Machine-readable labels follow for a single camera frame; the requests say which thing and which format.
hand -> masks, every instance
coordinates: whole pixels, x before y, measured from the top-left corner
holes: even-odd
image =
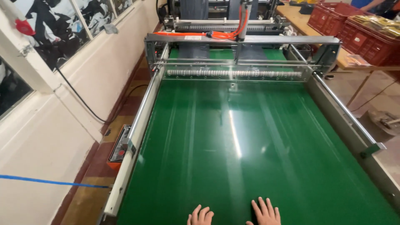
[[[261,210],[254,200],[251,201],[251,205],[253,206],[254,212],[256,213],[258,225],[280,225],[280,214],[278,207],[275,208],[274,212],[274,208],[271,205],[271,200],[268,198],[267,205],[265,205],[262,197],[258,197],[258,202],[260,203]],[[246,225],[254,224],[250,221],[247,221]]]
[[[210,207],[205,207],[204,209],[201,209],[201,205],[198,205],[193,213],[190,215],[188,218],[188,223],[187,225],[211,225],[211,219],[214,216],[214,213],[210,211]]]

red plastic crate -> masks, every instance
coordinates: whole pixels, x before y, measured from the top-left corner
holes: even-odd
[[[317,3],[307,24],[322,35],[336,36],[346,19],[355,15],[372,14],[343,2]]]
[[[374,66],[400,65],[400,40],[389,38],[381,32],[348,19],[338,38],[342,48],[358,54]]]

blue shirt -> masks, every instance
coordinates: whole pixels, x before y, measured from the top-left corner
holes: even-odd
[[[372,0],[352,0],[351,5],[356,8],[362,8],[368,4],[370,4]]]

wooden table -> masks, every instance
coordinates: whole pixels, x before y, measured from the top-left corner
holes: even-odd
[[[298,6],[289,6],[288,3],[285,3],[284,6],[278,6],[276,11],[280,16],[286,17],[286,19],[291,23],[293,28],[295,28],[298,33],[307,36],[321,36],[320,33],[315,31],[312,27],[307,25],[308,20],[310,19],[310,15],[302,15],[299,13],[300,7]],[[399,71],[400,66],[350,66],[346,62],[346,56],[349,54],[343,48],[340,49],[338,53],[338,58],[336,60],[336,64],[342,70],[364,70],[369,71],[369,75],[363,80],[359,88],[356,90],[354,95],[351,97],[346,106],[350,106],[354,99],[356,99],[361,91],[363,90],[366,82],[370,79],[372,72],[376,70],[384,70],[384,71]]]

finger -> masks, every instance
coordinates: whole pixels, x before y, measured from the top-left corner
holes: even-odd
[[[191,219],[192,219],[192,215],[189,214],[188,222],[186,223],[186,225],[191,225],[191,222],[190,222]]]
[[[262,197],[258,197],[258,203],[260,204],[261,212],[263,215],[268,215],[268,209],[265,205],[264,199]]]
[[[256,217],[262,217],[262,213],[260,211],[260,208],[258,207],[256,201],[252,200],[251,205],[253,206],[254,213],[256,214]]]
[[[193,223],[194,224],[196,224],[197,223],[197,221],[198,221],[198,214],[199,214],[199,211],[200,211],[200,209],[201,209],[201,205],[198,205],[194,210],[193,210],[193,213],[192,213],[192,218],[193,218]]]
[[[214,216],[214,213],[212,211],[208,212],[206,214],[206,218],[204,219],[204,222],[207,224],[211,224],[212,217]]]
[[[204,219],[206,217],[206,213],[208,213],[208,211],[210,211],[210,207],[205,207],[204,209],[200,210],[200,214],[199,214],[199,221],[200,222],[204,222]]]
[[[267,198],[267,207],[268,207],[268,213],[270,214],[270,217],[275,218],[274,208],[272,207],[271,200],[269,198]]]
[[[280,214],[279,214],[279,209],[278,209],[278,207],[275,207],[275,219],[276,219],[276,221],[278,221],[278,223],[280,224]]]

